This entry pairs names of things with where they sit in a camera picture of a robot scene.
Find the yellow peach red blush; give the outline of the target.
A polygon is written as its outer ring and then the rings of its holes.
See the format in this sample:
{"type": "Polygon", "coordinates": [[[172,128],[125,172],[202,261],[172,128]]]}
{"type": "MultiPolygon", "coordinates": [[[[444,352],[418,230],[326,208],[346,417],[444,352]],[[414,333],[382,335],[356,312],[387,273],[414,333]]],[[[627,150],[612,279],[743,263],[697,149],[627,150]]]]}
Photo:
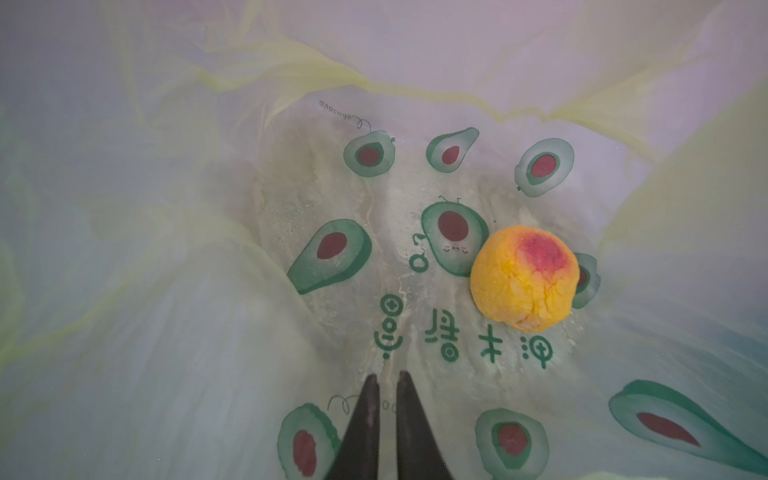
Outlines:
{"type": "Polygon", "coordinates": [[[570,316],[580,267],[557,236],[516,225],[495,232],[477,254],[470,292],[488,319],[541,333],[570,316]]]}

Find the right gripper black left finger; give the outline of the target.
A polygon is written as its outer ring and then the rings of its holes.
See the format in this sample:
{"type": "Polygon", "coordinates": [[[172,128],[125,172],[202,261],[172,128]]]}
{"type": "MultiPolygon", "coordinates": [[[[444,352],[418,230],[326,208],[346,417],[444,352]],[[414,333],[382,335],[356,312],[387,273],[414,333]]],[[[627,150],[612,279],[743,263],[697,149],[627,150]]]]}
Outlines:
{"type": "Polygon", "coordinates": [[[366,377],[341,447],[326,480],[377,480],[380,440],[380,388],[375,374],[366,377]]]}

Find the yellow plastic bag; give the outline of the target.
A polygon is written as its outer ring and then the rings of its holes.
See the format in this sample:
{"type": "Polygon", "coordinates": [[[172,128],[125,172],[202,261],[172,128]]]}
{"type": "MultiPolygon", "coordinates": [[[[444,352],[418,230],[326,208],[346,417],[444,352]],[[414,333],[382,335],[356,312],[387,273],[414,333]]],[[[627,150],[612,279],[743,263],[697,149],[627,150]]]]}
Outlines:
{"type": "Polygon", "coordinates": [[[763,1],[5,1],[1,475],[767,475],[763,1]],[[486,318],[495,232],[580,279],[486,318]]]}

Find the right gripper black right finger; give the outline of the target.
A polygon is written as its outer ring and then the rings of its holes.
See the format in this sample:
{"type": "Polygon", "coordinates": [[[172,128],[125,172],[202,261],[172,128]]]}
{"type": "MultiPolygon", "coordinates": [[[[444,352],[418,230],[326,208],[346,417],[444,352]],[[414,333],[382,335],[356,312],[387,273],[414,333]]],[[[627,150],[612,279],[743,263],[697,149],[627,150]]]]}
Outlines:
{"type": "Polygon", "coordinates": [[[396,435],[399,480],[453,480],[412,377],[405,370],[397,382],[396,435]]]}

